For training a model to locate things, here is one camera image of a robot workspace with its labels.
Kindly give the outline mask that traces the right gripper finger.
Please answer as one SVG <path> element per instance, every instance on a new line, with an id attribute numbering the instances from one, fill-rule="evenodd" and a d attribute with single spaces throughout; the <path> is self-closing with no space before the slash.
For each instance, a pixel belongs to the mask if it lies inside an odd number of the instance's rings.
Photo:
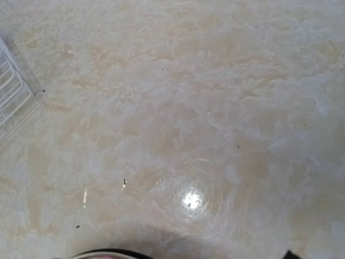
<path id="1" fill-rule="evenodd" d="M 292 251 L 288 250 L 284 255 L 284 259 L 302 259 L 297 254 L 293 253 Z"/>

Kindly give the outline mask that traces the black rimmed plate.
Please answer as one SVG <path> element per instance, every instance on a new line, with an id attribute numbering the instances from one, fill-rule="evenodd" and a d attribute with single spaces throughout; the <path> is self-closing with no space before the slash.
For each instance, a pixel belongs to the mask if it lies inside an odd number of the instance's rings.
<path id="1" fill-rule="evenodd" d="M 114 249 L 114 248 L 105 248 L 105 249 L 95 249 L 91 251 L 86 251 L 80 254 L 73 256 L 72 258 L 78 259 L 88 255 L 95 255 L 95 254 L 116 254 L 122 255 L 124 258 L 135 258 L 135 259 L 153 259 L 150 256 L 131 251 L 125 249 Z"/>

